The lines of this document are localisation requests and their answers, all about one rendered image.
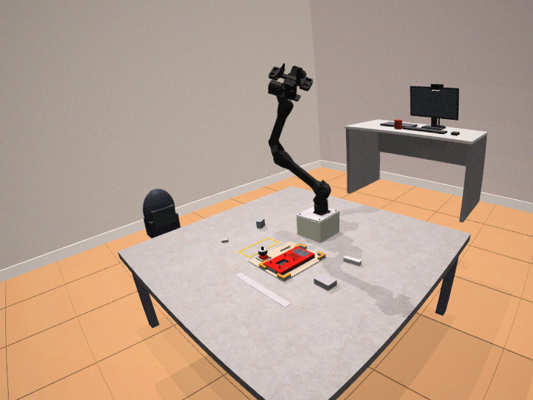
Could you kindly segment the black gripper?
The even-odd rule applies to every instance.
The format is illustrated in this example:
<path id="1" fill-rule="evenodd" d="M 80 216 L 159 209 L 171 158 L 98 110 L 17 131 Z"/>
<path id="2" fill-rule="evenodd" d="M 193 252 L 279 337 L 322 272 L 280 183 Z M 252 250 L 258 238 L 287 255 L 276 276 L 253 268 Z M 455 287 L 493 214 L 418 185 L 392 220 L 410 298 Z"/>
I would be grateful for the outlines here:
<path id="1" fill-rule="evenodd" d="M 287 93 L 292 94 L 297 91 L 297 86 L 305 91 L 308 91 L 312 84 L 313 80 L 312 78 L 308 78 L 307 76 L 304 76 L 300 69 L 297 69 L 296 77 L 288 74 L 284 74 L 285 71 L 285 63 L 281 67 L 273 67 L 271 72 L 269 73 L 269 78 L 272 80 L 278 80 L 279 78 L 283 78 L 283 85 Z"/>

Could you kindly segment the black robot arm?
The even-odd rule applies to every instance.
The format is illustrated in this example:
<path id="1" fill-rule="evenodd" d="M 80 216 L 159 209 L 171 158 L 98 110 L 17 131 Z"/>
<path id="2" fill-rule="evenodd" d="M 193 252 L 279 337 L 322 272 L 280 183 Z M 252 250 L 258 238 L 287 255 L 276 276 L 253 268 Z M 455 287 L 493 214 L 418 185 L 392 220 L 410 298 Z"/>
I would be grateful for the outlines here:
<path id="1" fill-rule="evenodd" d="M 283 146 L 279 142 L 281 136 L 282 128 L 286 121 L 286 118 L 289 116 L 290 112 L 293 109 L 293 104 L 291 100 L 299 101 L 300 95 L 295 93 L 289 94 L 283 90 L 284 85 L 281 82 L 271 80 L 268 86 L 268 93 L 273 94 L 277 97 L 278 106 L 277 106 L 277 120 L 271 137 L 269 139 L 269 145 L 271 147 L 271 154 L 273 155 L 273 161 L 275 164 L 289 169 L 292 173 L 298 176 L 302 181 L 304 181 L 308 186 L 310 186 L 315 193 L 313 198 L 314 202 L 314 214 L 323 216 L 328 214 L 328 200 L 330 194 L 329 184 L 325 181 L 316 180 L 313 176 L 307 173 L 301 166 L 295 163 L 292 160 L 292 157 L 284 150 Z"/>

